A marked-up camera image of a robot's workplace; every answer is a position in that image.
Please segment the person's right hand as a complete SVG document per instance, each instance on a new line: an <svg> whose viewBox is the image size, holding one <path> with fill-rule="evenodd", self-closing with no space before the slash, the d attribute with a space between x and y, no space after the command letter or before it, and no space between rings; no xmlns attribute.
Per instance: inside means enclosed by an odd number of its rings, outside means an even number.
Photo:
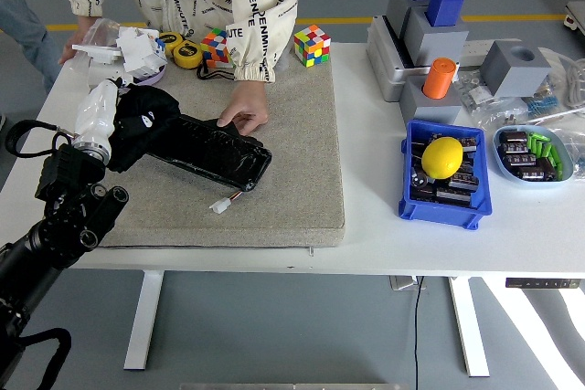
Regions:
<svg viewBox="0 0 585 390"><path fill-rule="evenodd" d="M63 65L66 61L72 59L76 55L77 50L74 49L73 46L80 45L83 42L83 39L98 19L100 19L99 16L77 16L78 28L69 37L65 46L63 47L63 51L58 60L60 65Z"/></svg>

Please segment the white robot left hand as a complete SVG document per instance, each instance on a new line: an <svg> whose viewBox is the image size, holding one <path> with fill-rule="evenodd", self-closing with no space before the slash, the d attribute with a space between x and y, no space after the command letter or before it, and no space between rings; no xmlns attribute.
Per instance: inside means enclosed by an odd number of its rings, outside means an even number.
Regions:
<svg viewBox="0 0 585 390"><path fill-rule="evenodd" d="M109 149L109 139L117 134L121 139L146 133L154 126L151 111L123 116L118 111L121 79L105 79L80 103L75 122L74 147Z"/></svg>

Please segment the person's left hand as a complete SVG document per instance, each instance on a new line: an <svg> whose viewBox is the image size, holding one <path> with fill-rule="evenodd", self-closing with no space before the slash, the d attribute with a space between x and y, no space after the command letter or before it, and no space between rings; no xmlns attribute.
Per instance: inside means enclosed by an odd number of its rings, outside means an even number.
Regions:
<svg viewBox="0 0 585 390"><path fill-rule="evenodd" d="M268 121L265 83L237 81L228 107L220 114L217 126L234 123L241 135L249 135Z"/></svg>

